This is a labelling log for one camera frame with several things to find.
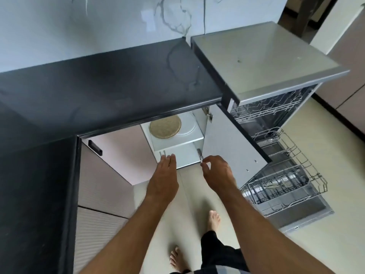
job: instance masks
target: open dishwasher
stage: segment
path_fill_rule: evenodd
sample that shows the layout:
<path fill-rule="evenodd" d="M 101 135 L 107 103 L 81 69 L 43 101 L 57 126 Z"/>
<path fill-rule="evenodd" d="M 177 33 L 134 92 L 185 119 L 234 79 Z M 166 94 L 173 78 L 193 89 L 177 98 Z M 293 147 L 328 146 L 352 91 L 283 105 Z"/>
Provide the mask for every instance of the open dishwasher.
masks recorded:
<path fill-rule="evenodd" d="M 192 48 L 272 161 L 249 181 L 235 177 L 243 196 L 282 232 L 333 213 L 325 178 L 281 127 L 318 84 L 349 70 L 273 22 L 196 36 Z"/>

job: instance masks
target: foot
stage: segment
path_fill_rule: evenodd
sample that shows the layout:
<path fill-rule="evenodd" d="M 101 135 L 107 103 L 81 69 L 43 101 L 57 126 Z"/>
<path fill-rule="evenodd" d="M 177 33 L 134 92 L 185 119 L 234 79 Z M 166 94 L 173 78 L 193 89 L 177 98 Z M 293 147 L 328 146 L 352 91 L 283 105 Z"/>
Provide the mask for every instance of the foot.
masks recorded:
<path fill-rule="evenodd" d="M 209 211 L 208 217 L 208 231 L 217 231 L 221 223 L 221 217 L 215 210 Z"/>
<path fill-rule="evenodd" d="M 183 253 L 180 251 L 179 247 L 171 252 L 170 265 L 177 271 L 183 272 L 186 269 L 190 270 L 188 263 L 184 259 Z"/>

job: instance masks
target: person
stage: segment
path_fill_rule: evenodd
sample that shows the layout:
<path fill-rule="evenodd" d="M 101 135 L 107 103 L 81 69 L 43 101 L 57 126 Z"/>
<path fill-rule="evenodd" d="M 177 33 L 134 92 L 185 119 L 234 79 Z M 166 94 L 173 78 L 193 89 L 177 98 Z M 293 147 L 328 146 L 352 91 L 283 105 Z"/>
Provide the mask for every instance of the person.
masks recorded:
<path fill-rule="evenodd" d="M 227 210 L 240 249 L 225 246 L 218 240 L 215 232 L 220 217 L 210 211 L 208 231 L 201 239 L 202 268 L 194 274 L 334 274 L 278 231 L 246 201 L 236 187 L 231 168 L 222 157 L 208 156 L 201 167 L 207 184 Z M 139 208 L 80 273 L 139 274 L 156 227 L 178 188 L 175 155 L 162 156 Z M 191 271 L 178 247 L 171 253 L 170 263 L 177 272 Z"/>

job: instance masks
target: white marble backsplash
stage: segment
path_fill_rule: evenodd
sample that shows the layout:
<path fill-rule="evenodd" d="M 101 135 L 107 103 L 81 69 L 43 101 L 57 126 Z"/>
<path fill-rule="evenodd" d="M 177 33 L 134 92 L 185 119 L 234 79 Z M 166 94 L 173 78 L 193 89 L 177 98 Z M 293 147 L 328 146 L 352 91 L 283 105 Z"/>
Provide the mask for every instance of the white marble backsplash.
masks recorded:
<path fill-rule="evenodd" d="M 286 0 L 0 0 L 0 72 L 277 22 Z"/>

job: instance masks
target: cabinet handle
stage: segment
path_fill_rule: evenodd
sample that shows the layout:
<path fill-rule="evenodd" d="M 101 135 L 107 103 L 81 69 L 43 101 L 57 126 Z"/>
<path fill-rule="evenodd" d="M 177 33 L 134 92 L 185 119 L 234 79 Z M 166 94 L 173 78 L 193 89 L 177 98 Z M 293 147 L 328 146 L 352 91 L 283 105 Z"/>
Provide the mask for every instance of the cabinet handle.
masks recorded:
<path fill-rule="evenodd" d="M 89 140 L 88 145 L 91 148 L 91 150 L 93 150 L 99 156 L 102 156 L 103 155 L 103 150 L 101 150 L 95 143 L 93 143 L 92 140 Z"/>

